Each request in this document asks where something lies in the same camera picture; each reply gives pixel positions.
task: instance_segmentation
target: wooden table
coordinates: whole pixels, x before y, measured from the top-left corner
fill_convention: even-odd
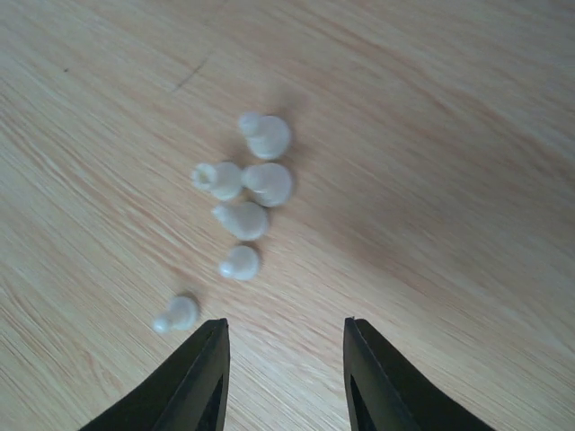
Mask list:
[[[2,429],[76,430],[226,317],[226,429],[349,429],[343,319],[499,430],[575,427],[567,0],[3,0]],[[296,133],[252,282],[196,163]]]

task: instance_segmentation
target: white knob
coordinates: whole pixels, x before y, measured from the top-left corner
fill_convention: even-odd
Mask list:
[[[265,163],[245,168],[242,184],[252,191],[253,199],[258,204],[277,207],[289,200],[294,181],[285,166]]]
[[[157,316],[153,328],[158,334],[165,334],[170,330],[190,330],[198,319],[199,307],[196,302],[187,296],[176,296],[168,309]]]
[[[268,231],[268,213],[253,202],[220,204],[212,214],[238,240],[255,241]]]
[[[247,245],[233,247],[226,260],[219,264],[219,273],[225,278],[251,280],[260,270],[258,253]]]
[[[219,200],[233,199],[242,192],[242,171],[231,162],[200,163],[191,173],[191,181]]]
[[[279,158],[291,141],[291,130],[286,121],[272,115],[246,112],[238,120],[238,127],[250,151],[264,160]]]

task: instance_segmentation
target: black tool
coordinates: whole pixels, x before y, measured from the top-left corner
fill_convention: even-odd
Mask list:
[[[125,398],[81,431],[221,431],[227,320],[207,321]],[[488,431],[367,321],[346,319],[343,368],[352,431]]]

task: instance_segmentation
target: white plastic bead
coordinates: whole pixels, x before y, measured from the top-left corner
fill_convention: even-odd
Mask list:
[[[187,296],[176,296],[168,303],[167,311],[157,316],[153,328],[158,334],[171,330],[190,330],[198,319],[199,307]]]
[[[209,191],[219,200],[236,198],[242,192],[242,170],[234,163],[200,163],[191,173],[197,189]]]
[[[253,199],[263,207],[285,204],[294,187],[288,168],[277,163],[245,168],[242,172],[242,184],[252,191]]]
[[[251,280],[260,270],[258,253],[247,245],[233,247],[226,260],[219,264],[219,273],[225,278]]]
[[[225,229],[242,241],[255,241],[268,231],[268,213],[253,202],[220,204],[212,210],[212,214]]]
[[[279,158],[291,141],[288,124],[279,117],[246,112],[238,120],[238,127],[250,151],[263,160]]]

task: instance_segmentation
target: dark mark on wood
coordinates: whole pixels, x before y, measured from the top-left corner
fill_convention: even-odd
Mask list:
[[[189,74],[188,76],[186,76],[185,78],[183,78],[182,81],[180,81],[179,84],[177,84],[175,86],[175,88],[172,90],[172,92],[177,92],[178,90],[180,90],[185,84],[187,84],[191,78],[193,78],[193,76],[199,72],[199,70],[208,62],[208,59],[211,57],[211,53],[206,55],[206,58],[204,58],[202,60],[202,62],[198,65],[198,67],[196,67],[191,74]]]

